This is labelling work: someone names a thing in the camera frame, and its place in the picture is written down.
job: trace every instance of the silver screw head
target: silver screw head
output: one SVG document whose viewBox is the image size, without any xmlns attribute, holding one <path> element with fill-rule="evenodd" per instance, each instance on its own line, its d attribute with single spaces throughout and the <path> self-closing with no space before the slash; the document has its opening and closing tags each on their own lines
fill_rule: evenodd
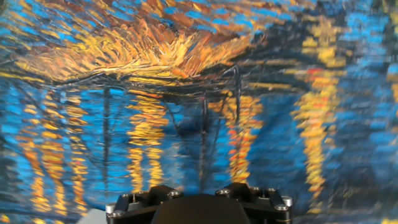
<svg viewBox="0 0 398 224">
<path fill-rule="evenodd" d="M 230 189 L 221 189 L 221 190 L 217 190 L 217 192 L 216 192 L 216 194 L 219 194 L 219 195 L 226 195 L 229 193 L 231 193 Z"/>
<path fill-rule="evenodd" d="M 275 209 L 276 210 L 278 210 L 278 211 L 286 211 L 286 210 L 288 210 L 289 208 L 288 208 L 288 206 L 286 206 L 286 205 L 276 205 L 275 206 Z"/>
<path fill-rule="evenodd" d="M 181 191 L 179 191 L 179 190 L 172 190 L 172 191 L 170 191 L 167 195 L 170 196 L 170 197 L 176 197 L 176 196 L 181 195 Z"/>
<path fill-rule="evenodd" d="M 282 196 L 282 199 L 284 200 L 286 206 L 291 207 L 293 205 L 293 199 L 291 197 Z"/>
<path fill-rule="evenodd" d="M 122 210 L 116 210 L 109 214 L 109 216 L 111 218 L 119 218 L 119 217 L 122 217 L 123 215 L 124 215 L 124 211 L 122 211 Z"/>
</svg>

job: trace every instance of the gray surface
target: gray surface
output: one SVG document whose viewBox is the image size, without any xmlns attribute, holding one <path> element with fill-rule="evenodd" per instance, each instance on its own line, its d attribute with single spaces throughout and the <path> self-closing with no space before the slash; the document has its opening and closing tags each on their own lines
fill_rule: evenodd
<svg viewBox="0 0 398 224">
<path fill-rule="evenodd" d="M 106 213 L 102 210 L 91 209 L 77 224 L 107 224 L 105 215 Z"/>
</svg>

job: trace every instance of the painted canvas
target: painted canvas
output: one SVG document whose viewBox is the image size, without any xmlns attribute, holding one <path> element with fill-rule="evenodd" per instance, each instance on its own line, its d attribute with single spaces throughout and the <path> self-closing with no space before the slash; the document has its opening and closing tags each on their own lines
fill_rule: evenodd
<svg viewBox="0 0 398 224">
<path fill-rule="evenodd" d="M 0 222 L 166 184 L 398 223 L 393 0 L 0 0 Z"/>
</svg>

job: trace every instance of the black metal mount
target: black metal mount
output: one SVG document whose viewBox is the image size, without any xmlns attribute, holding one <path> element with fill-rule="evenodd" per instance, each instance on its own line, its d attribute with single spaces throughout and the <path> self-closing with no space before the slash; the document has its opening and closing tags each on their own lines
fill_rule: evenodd
<svg viewBox="0 0 398 224">
<path fill-rule="evenodd" d="M 106 205 L 108 224 L 273 224 L 292 223 L 292 199 L 276 189 L 232 183 L 215 195 L 184 197 L 160 185 L 149 192 L 120 195 Z"/>
</svg>

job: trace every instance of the black plastic part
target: black plastic part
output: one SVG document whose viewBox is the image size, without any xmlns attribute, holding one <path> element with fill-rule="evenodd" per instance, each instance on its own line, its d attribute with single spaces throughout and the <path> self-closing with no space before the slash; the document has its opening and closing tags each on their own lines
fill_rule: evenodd
<svg viewBox="0 0 398 224">
<path fill-rule="evenodd" d="M 114 210 L 125 211 L 120 217 L 106 216 L 108 224 L 292 224 L 292 207 L 281 211 L 276 205 L 285 205 L 277 190 L 250 189 L 246 184 L 232 183 L 223 189 L 228 194 L 183 197 L 170 195 L 173 188 L 161 185 L 149 192 L 135 195 L 143 208 L 127 212 L 133 197 L 120 196 Z"/>
<path fill-rule="evenodd" d="M 197 195 L 163 203 L 151 224 L 250 224 L 234 199 Z"/>
<path fill-rule="evenodd" d="M 282 196 L 280 196 L 279 191 L 278 190 L 273 190 L 273 191 L 266 191 L 266 196 L 267 198 L 269 198 L 269 200 L 271 201 L 271 205 L 272 206 L 276 206 L 276 205 L 284 205 L 285 202 L 282 199 Z"/>
<path fill-rule="evenodd" d="M 133 195 L 123 196 L 120 195 L 116 205 L 114 206 L 114 211 L 120 210 L 126 212 L 129 209 L 129 204 L 132 203 Z"/>
</svg>

